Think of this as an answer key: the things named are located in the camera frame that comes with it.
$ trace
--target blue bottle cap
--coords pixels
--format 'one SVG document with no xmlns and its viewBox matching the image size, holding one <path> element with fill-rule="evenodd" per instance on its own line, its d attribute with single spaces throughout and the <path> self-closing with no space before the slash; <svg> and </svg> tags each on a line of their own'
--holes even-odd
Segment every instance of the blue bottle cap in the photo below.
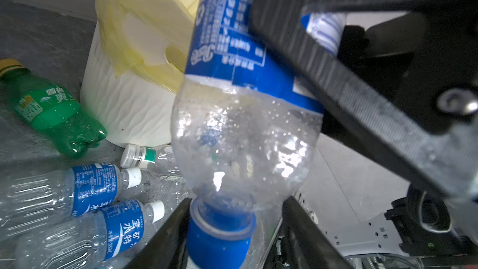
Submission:
<svg viewBox="0 0 478 269">
<path fill-rule="evenodd" d="M 238 269 L 244 262 L 252 234 L 256 226 L 254 214 L 250 223 L 242 230 L 237 230 L 234 223 L 227 229 L 227 220 L 220 218 L 221 229 L 216 223 L 206 222 L 200 215 L 197 198 L 191 203 L 191 220 L 187 233 L 186 247 L 189 256 L 201 269 Z"/>
</svg>

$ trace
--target water bottle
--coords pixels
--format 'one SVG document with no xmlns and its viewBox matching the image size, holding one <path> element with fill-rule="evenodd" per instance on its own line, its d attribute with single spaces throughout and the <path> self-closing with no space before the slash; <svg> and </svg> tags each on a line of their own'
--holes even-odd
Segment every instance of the water bottle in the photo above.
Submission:
<svg viewBox="0 0 478 269">
<path fill-rule="evenodd" d="M 121 167 L 139 167 L 149 171 L 161 181 L 182 180 L 181 171 L 176 166 L 173 149 L 168 145 L 150 148 L 129 144 L 121 157 Z"/>
<path fill-rule="evenodd" d="M 119 171 L 112 163 L 7 179 L 0 182 L 0 241 L 98 210 L 140 182 L 140 169 Z"/>
<path fill-rule="evenodd" d="M 242 265 L 254 212 L 282 203 L 306 178 L 322 124 L 322 105 L 250 34 L 251 3 L 200 0 L 173 106 L 176 162 L 197 194 L 187 249 L 202 269 Z M 340 43 L 343 16 L 309 18 L 330 20 L 339 31 L 323 33 Z"/>
<path fill-rule="evenodd" d="M 128 200 L 21 237 L 16 269 L 91 269 L 134 247 L 164 216 L 162 201 Z"/>
<path fill-rule="evenodd" d="M 32 75 L 19 61 L 0 60 L 0 81 L 8 85 L 9 105 L 57 150 L 82 157 L 106 137 L 105 128 L 86 114 L 63 86 Z"/>
</svg>

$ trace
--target yellow bottle cap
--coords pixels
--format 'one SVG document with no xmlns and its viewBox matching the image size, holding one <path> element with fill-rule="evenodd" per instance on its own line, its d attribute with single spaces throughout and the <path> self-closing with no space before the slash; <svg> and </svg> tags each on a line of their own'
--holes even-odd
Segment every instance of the yellow bottle cap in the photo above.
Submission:
<svg viewBox="0 0 478 269">
<path fill-rule="evenodd" d="M 23 68 L 24 66 L 18 60 L 4 59 L 0 60 L 0 77 L 13 69 Z"/>
</svg>

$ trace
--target green plastic bottle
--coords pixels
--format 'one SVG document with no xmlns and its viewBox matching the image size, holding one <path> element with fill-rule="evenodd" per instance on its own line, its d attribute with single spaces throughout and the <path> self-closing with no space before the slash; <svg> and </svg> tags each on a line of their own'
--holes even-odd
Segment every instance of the green plastic bottle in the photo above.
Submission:
<svg viewBox="0 0 478 269">
<path fill-rule="evenodd" d="M 87 115 L 68 90 L 33 76 L 19 61 L 0 60 L 0 81 L 8 85 L 10 106 L 60 153 L 80 158 L 106 138 L 103 125 Z"/>
</svg>

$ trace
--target screw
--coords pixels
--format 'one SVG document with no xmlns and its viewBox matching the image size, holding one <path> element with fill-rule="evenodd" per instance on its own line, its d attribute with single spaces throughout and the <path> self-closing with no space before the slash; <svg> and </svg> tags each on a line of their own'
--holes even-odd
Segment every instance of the screw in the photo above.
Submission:
<svg viewBox="0 0 478 269">
<path fill-rule="evenodd" d="M 455 87 L 440 94 L 436 106 L 444 113 L 467 116 L 478 110 L 478 97 L 468 89 Z"/>
</svg>

